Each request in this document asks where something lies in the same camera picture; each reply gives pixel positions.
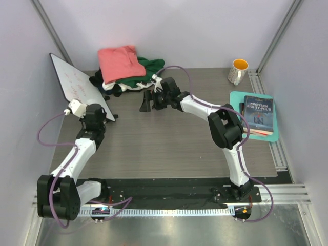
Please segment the white dry-erase board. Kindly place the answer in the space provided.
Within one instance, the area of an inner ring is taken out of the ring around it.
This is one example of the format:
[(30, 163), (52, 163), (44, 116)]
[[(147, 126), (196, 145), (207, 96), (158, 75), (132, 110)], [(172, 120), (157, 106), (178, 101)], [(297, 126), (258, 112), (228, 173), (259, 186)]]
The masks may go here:
[(106, 119), (112, 122), (116, 121), (103, 95), (97, 87), (90, 83), (87, 74), (78, 70), (53, 53), (50, 53), (50, 58), (61, 86), (61, 90), (68, 102), (77, 99), (81, 103), (87, 105), (99, 104), (104, 108), (107, 114)]

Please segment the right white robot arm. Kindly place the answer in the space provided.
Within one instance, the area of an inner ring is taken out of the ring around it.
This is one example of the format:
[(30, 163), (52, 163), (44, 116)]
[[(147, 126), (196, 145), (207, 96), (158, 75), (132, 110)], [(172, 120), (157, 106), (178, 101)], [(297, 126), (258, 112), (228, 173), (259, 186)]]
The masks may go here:
[(246, 168), (242, 152), (243, 126), (237, 112), (229, 104), (214, 105), (203, 101), (188, 91), (182, 92), (172, 77), (151, 77), (155, 85), (146, 90), (140, 112), (162, 110), (171, 106), (180, 112), (189, 113), (205, 120), (216, 146), (223, 150), (230, 173), (230, 193), (236, 202), (249, 198), (254, 183)]

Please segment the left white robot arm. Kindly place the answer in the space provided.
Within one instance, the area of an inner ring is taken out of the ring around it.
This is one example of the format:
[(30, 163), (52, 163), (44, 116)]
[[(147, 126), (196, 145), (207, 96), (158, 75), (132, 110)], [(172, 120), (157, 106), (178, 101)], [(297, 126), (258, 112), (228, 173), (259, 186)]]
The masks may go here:
[(37, 181), (37, 212), (39, 217), (73, 221), (80, 207), (91, 200), (104, 204), (109, 189), (104, 179), (89, 178), (77, 185), (84, 166), (96, 153), (106, 132), (106, 112), (99, 104), (86, 105), (74, 99), (69, 102), (64, 115), (73, 114), (82, 124), (71, 151), (62, 163), (49, 175)]

